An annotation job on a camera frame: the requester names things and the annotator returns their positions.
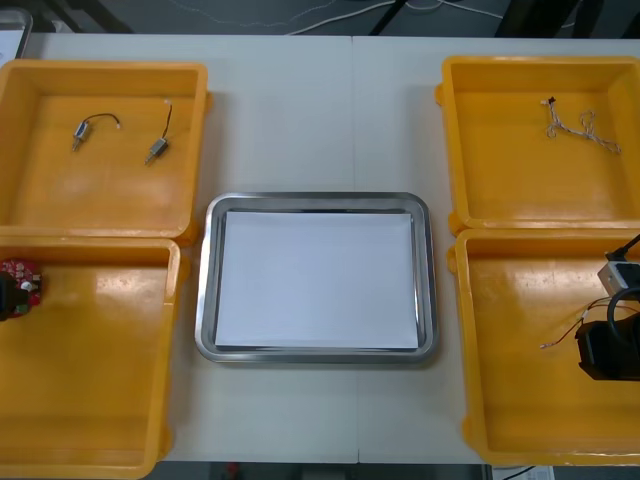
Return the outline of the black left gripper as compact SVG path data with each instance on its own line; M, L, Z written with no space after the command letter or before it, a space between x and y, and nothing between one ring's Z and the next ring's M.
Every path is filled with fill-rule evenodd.
M16 309L16 283L14 278L7 272L1 273L0 280L0 304L1 320L5 321L11 317Z

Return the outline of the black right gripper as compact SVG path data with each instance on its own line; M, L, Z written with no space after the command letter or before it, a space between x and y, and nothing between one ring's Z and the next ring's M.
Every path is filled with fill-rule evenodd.
M615 322L616 336L606 321L588 322L575 338L579 367L594 380L639 380L639 315Z

